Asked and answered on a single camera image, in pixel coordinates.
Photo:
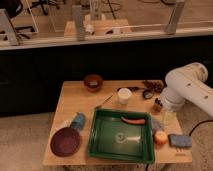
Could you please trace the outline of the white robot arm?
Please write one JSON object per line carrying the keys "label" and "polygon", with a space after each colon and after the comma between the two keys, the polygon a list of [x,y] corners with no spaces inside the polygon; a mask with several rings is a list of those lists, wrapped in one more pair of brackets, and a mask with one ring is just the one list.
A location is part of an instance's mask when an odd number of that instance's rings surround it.
{"label": "white robot arm", "polygon": [[213,118],[213,88],[205,84],[207,78],[207,68],[198,62],[169,71],[159,97],[163,107],[175,112],[188,100]]}

